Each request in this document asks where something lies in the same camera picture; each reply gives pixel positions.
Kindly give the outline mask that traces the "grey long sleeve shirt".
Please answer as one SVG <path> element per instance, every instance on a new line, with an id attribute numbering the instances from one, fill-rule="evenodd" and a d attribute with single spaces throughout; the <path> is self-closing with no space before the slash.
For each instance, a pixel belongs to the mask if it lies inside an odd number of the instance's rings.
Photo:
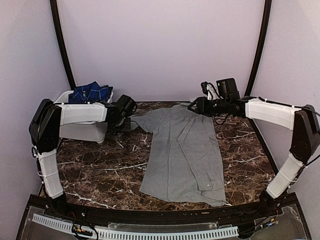
<path id="1" fill-rule="evenodd" d="M 152 134 L 140 192 L 166 202 L 226 203 L 224 168 L 213 120 L 185 103 L 131 118 Z"/>

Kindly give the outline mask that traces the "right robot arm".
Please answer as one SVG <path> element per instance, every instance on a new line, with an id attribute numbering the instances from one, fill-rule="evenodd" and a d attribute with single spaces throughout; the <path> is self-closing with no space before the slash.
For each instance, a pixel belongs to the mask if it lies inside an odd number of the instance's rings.
<path id="1" fill-rule="evenodd" d="M 206 117 L 225 114 L 265 122 L 277 130 L 291 133 L 288 157 L 266 187 L 266 193 L 272 199 L 279 198 L 311 163 L 319 159 L 314 156 L 320 146 L 319 114 L 311 105 L 298 106 L 253 96 L 211 100 L 199 97 L 188 109 Z"/>

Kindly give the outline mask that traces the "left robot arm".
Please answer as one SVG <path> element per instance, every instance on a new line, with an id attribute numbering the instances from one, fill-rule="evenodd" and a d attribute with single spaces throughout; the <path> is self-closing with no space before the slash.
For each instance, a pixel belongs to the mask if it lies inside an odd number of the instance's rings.
<path id="1" fill-rule="evenodd" d="M 136 102 L 127 95 L 112 103 L 66 103 L 50 99 L 40 103 L 30 123 L 29 133 L 39 176 L 50 198 L 56 199 L 64 194 L 57 165 L 60 139 L 101 144 L 107 130 L 125 128 L 136 109 Z"/>

